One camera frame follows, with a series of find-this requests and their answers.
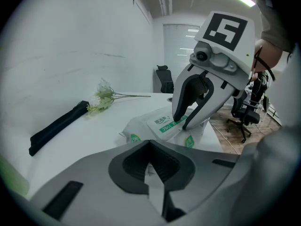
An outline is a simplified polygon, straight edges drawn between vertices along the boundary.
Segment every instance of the camera lens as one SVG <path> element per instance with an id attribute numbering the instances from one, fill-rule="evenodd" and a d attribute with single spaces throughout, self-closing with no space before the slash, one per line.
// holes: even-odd
<path id="1" fill-rule="evenodd" d="M 205 60 L 207 60 L 207 54 L 205 54 L 204 52 L 198 52 L 197 53 L 197 59 L 199 60 L 199 61 L 205 61 Z"/>

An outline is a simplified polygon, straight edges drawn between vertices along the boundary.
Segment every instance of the chair base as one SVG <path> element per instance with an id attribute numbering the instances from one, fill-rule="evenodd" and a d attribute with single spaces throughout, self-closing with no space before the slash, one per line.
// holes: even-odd
<path id="1" fill-rule="evenodd" d="M 249 133 L 248 137 L 250 137 L 252 133 L 244 126 L 243 122 L 237 122 L 237 121 L 233 121 L 233 120 L 227 119 L 227 123 L 229 121 L 232 122 L 233 124 L 235 124 L 235 126 L 228 127 L 227 132 L 229 132 L 231 129 L 237 129 L 237 128 L 240 129 L 240 131 L 241 131 L 241 133 L 243 134 L 243 137 L 244 137 L 244 139 L 241 142 L 245 143 L 245 141 L 246 141 L 245 131 L 247 133 Z"/>

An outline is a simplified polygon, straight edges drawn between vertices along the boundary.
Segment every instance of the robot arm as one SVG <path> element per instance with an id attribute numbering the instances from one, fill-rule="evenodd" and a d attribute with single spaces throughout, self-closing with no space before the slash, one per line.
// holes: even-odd
<path id="1" fill-rule="evenodd" d="M 195 40 L 190 64 L 174 85 L 173 117 L 197 108 L 183 129 L 192 129 L 219 110 L 230 96 L 238 96 L 248 83 L 254 58 L 255 32 L 251 19 L 223 12 L 211 12 Z"/>

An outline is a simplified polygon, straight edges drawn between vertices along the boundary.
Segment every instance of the green object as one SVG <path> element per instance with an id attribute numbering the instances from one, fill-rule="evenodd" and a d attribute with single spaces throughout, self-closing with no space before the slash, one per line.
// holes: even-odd
<path id="1" fill-rule="evenodd" d="M 172 127 L 174 127 L 175 125 L 177 125 L 177 124 L 179 124 L 180 122 L 182 122 L 183 120 L 185 120 L 187 117 L 188 117 L 188 116 L 184 115 L 184 116 L 181 117 L 181 119 L 180 119 L 179 121 L 177 121 L 177 122 L 173 121 L 173 122 L 167 124 L 166 126 L 160 128 L 159 130 L 160 130 L 162 133 L 164 133 L 164 132 L 168 131 L 169 129 L 171 129 Z"/>
<path id="2" fill-rule="evenodd" d="M 131 142 L 136 142 L 136 141 L 141 141 L 141 139 L 137 135 L 131 134 Z"/>
<path id="3" fill-rule="evenodd" d="M 185 147 L 192 148 L 194 146 L 194 140 L 192 136 L 189 136 L 185 139 Z"/>
<path id="4" fill-rule="evenodd" d="M 29 191 L 28 181 L 0 155 L 0 175 L 6 187 L 22 196 Z"/>

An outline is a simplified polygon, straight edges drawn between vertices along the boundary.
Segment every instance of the chair seat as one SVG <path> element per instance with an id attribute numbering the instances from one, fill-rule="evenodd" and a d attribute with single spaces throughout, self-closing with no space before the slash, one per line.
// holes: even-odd
<path id="1" fill-rule="evenodd" d="M 239 109 L 238 111 L 235 111 L 235 117 L 236 118 L 242 118 L 246 112 L 245 108 Z M 246 116 L 246 121 L 258 124 L 260 120 L 260 116 L 255 111 L 249 111 Z"/>

